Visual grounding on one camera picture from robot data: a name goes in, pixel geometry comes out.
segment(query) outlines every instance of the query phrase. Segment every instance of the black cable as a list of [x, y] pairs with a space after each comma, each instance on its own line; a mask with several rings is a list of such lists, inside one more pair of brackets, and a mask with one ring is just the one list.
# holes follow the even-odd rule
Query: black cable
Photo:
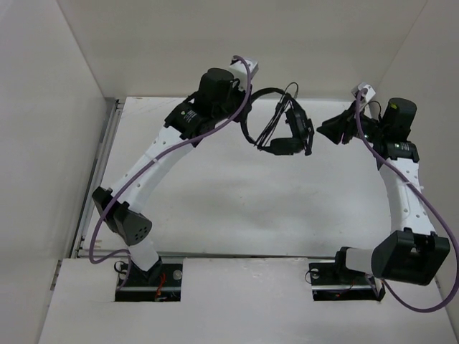
[[[121, 263], [120, 269], [116, 267], [117, 263]], [[126, 268], [127, 264], [123, 262], [122, 260], [117, 260], [115, 264], [113, 265], [113, 269], [118, 273], [118, 274], [125, 274], [126, 273]]]
[[280, 118], [282, 117], [282, 114], [287, 110], [288, 106], [292, 107], [292, 101], [291, 99], [294, 98], [290, 93], [287, 92], [287, 89], [291, 86], [295, 85], [296, 86], [296, 91], [294, 97], [298, 96], [298, 90], [299, 86], [297, 82], [291, 82], [290, 84], [287, 85], [287, 87], [282, 90], [280, 88], [276, 87], [267, 87], [263, 88], [261, 90], [258, 90], [257, 92], [253, 93], [250, 102], [253, 104], [258, 98], [268, 95], [270, 93], [278, 93], [281, 95], [278, 104], [275, 107], [275, 114], [274, 116], [270, 119], [269, 123], [266, 125], [266, 127], [263, 129], [261, 134], [258, 136], [256, 140], [252, 138], [249, 134], [249, 130], [247, 128], [247, 115], [248, 113], [245, 114], [245, 116], [242, 116], [240, 118], [240, 125], [242, 129], [242, 134], [245, 136], [245, 139], [247, 142], [255, 145], [258, 150], [263, 151], [266, 148], [266, 145], [270, 138], [272, 137], [274, 130], [276, 129]]
[[309, 282], [308, 279], [306, 278], [306, 277], [308, 276], [308, 274], [309, 274], [309, 276], [311, 275], [311, 271], [310, 271], [310, 270], [309, 270], [308, 272], [306, 272], [306, 274], [304, 275], [304, 280], [305, 280], [306, 283], [308, 283], [309, 285], [312, 285], [312, 284], [313, 284], [312, 281]]
[[377, 301], [381, 302], [382, 298], [386, 295], [386, 286], [384, 283], [382, 284], [381, 289], [379, 290]]
[[373, 102], [378, 104], [378, 107], [379, 107], [378, 120], [381, 120], [382, 106], [381, 106], [380, 102], [378, 102], [377, 100], [372, 100], [372, 101], [368, 102], [368, 104], [366, 104], [364, 108], [366, 108], [368, 105], [372, 104]]

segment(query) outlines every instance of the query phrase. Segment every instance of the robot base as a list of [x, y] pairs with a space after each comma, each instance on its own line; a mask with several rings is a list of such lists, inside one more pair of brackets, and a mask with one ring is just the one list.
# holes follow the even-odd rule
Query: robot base
[[347, 269], [338, 271], [334, 261], [311, 262], [305, 279], [312, 285], [314, 301], [381, 301], [385, 295], [373, 277]]
[[[127, 264], [120, 266], [125, 271]], [[116, 302], [178, 302], [181, 298], [181, 277], [183, 264], [162, 263], [158, 277], [149, 283], [144, 273], [134, 264], [128, 281], [123, 288], [115, 293]], [[123, 282], [124, 274], [118, 275], [117, 286]]]

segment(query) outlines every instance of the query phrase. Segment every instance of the metal bolt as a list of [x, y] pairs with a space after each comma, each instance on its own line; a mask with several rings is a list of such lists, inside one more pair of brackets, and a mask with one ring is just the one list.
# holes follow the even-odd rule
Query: metal bolt
[[181, 280], [181, 271], [180, 270], [175, 270], [173, 273], [172, 273], [172, 277], [178, 281], [178, 280]]
[[314, 278], [315, 280], [318, 279], [318, 269], [314, 268], [311, 269], [311, 277]]

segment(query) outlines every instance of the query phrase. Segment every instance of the white floor panel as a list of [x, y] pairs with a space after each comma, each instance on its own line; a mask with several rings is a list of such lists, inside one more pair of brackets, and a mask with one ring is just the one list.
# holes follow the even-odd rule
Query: white floor panel
[[[39, 344], [456, 343], [446, 311], [382, 303], [314, 302], [306, 259], [187, 259], [181, 302], [114, 302], [113, 260], [67, 259]], [[413, 305], [440, 301], [427, 287], [394, 283]]]
[[[127, 99], [104, 187], [136, 162], [180, 101]], [[330, 100], [300, 103], [316, 128], [349, 106]], [[248, 120], [253, 136], [268, 123], [275, 104], [255, 103]], [[283, 121], [278, 132], [291, 136]], [[272, 156], [251, 146], [236, 123], [179, 161], [143, 214], [153, 222], [160, 252], [334, 256], [341, 246], [374, 247], [390, 233], [384, 184], [362, 142], [336, 146], [316, 133], [312, 156]], [[94, 213], [89, 235], [96, 221]], [[97, 248], [121, 247], [104, 225]]]

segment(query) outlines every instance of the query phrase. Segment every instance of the white wall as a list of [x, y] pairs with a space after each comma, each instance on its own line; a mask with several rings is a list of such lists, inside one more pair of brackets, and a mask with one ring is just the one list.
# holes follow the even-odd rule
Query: white wall
[[[405, 97], [418, 111], [410, 139], [420, 152], [425, 194], [459, 237], [458, 94], [459, 2], [429, 0], [378, 88], [379, 99]], [[456, 264], [451, 252], [438, 279], [449, 293]], [[459, 297], [448, 309], [459, 333]]]
[[104, 117], [103, 96], [56, 1], [0, 0], [3, 343], [37, 339]]
[[256, 87], [348, 97], [382, 79], [425, 0], [58, 0], [105, 96], [181, 96], [233, 54]]

